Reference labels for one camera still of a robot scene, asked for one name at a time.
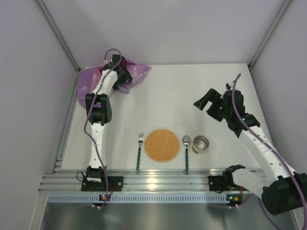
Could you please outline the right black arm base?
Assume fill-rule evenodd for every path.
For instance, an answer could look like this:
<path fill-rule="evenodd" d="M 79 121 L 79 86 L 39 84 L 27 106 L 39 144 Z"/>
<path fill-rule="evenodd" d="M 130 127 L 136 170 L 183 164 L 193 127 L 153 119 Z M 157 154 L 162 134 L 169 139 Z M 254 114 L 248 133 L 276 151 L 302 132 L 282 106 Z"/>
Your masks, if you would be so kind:
<path fill-rule="evenodd" d="M 244 192 L 249 192 L 249 190 L 243 186 L 243 180 L 233 179 L 231 181 L 230 179 L 226 179 L 222 175 L 208 176 L 208 185 L 209 191 L 211 192 L 238 192 L 241 187 L 243 188 Z"/>

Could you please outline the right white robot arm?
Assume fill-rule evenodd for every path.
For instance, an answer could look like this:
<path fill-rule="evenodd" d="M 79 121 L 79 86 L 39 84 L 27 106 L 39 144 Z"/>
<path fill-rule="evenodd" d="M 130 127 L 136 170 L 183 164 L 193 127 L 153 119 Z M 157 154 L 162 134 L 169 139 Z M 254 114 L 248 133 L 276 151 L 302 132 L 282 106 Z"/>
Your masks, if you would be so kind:
<path fill-rule="evenodd" d="M 306 208 L 306 173 L 297 173 L 287 163 L 281 162 L 281 157 L 265 137 L 259 121 L 245 111 L 241 91 L 227 90 L 220 94 L 215 89 L 209 89 L 193 105 L 203 110 L 208 102 L 211 102 L 211 106 L 206 113 L 219 122 L 226 121 L 228 128 L 250 150 L 266 176 L 262 179 L 243 165 L 232 165 L 223 171 L 225 185 L 228 188 L 241 186 L 251 191 L 262 200 L 272 215 Z"/>

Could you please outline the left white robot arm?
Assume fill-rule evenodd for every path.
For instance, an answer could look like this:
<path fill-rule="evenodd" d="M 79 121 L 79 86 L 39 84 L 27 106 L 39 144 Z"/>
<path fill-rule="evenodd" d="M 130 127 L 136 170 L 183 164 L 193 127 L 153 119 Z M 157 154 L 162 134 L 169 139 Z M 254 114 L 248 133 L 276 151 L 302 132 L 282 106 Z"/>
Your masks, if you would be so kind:
<path fill-rule="evenodd" d="M 86 94 L 86 122 L 84 132 L 92 142 L 91 156 L 86 169 L 86 180 L 92 183 L 107 184 L 105 160 L 105 135 L 112 120 L 112 108 L 109 94 L 112 89 L 131 81 L 126 68 L 125 58 L 113 54 L 105 63 L 101 78 L 91 93 Z"/>

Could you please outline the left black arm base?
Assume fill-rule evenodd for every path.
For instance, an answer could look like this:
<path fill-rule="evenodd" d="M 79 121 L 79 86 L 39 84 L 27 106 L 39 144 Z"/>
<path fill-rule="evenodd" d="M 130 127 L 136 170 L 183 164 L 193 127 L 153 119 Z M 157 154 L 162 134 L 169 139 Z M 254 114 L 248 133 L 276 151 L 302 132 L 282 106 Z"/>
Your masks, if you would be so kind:
<path fill-rule="evenodd" d="M 108 191 L 109 192 L 120 192 L 123 188 L 123 177 L 122 176 L 108 176 Z M 102 182 L 91 182 L 86 177 L 83 178 L 81 191 L 83 192 L 105 192 L 106 181 L 103 179 Z"/>

